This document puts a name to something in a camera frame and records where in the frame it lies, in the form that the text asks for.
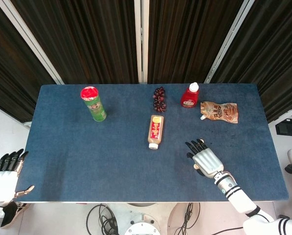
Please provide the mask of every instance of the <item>black curtain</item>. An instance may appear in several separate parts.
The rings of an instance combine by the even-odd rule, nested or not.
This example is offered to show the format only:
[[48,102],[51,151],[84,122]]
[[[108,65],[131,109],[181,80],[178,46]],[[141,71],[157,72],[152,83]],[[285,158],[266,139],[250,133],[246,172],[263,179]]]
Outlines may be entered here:
[[0,9],[0,109],[31,121],[40,86],[52,78]]
[[148,83],[204,82],[242,0],[152,0]]
[[134,0],[12,0],[66,84],[138,83]]
[[257,0],[211,82],[255,83],[268,121],[292,108],[292,0]]

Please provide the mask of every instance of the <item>sauce bottle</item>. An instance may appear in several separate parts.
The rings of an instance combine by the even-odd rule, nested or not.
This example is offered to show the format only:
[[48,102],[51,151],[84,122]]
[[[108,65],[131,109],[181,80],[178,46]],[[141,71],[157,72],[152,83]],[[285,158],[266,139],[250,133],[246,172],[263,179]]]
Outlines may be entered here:
[[197,105],[199,95],[199,86],[197,82],[190,84],[189,88],[181,97],[180,104],[185,108],[193,108]]
[[148,142],[150,149],[157,149],[162,139],[163,116],[151,115]]

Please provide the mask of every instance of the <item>blue table surface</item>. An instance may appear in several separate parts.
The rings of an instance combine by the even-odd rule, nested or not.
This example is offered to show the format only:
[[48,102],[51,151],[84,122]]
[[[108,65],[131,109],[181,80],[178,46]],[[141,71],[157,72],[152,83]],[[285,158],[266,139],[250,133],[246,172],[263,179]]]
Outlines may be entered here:
[[148,148],[157,85],[94,85],[107,118],[95,122],[80,91],[86,85],[42,86],[17,189],[35,185],[26,202],[226,201],[214,180],[200,176],[184,144],[196,138],[223,162],[252,199],[288,193],[264,109],[253,84],[200,84],[199,101],[234,102],[238,124],[200,120],[200,104],[180,106],[189,84],[163,84],[167,110],[158,150]]

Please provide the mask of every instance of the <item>white bottle cap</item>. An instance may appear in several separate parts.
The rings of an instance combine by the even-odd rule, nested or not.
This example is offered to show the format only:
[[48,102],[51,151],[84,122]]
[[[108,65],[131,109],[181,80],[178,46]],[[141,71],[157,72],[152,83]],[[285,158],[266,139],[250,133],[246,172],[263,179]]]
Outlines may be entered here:
[[197,92],[198,89],[199,89],[199,86],[198,86],[197,82],[194,82],[194,83],[190,84],[190,86],[189,86],[189,90],[191,92]]
[[159,147],[159,145],[156,144],[156,143],[150,143],[150,144],[149,144],[149,148],[150,148],[150,149],[157,149],[158,147]]

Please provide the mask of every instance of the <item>red lid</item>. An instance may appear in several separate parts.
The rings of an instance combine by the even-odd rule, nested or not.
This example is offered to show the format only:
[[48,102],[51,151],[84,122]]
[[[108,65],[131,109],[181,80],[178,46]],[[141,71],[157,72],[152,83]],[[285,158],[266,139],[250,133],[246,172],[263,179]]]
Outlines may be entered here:
[[96,87],[85,87],[81,91],[81,98],[86,101],[94,100],[98,96]]

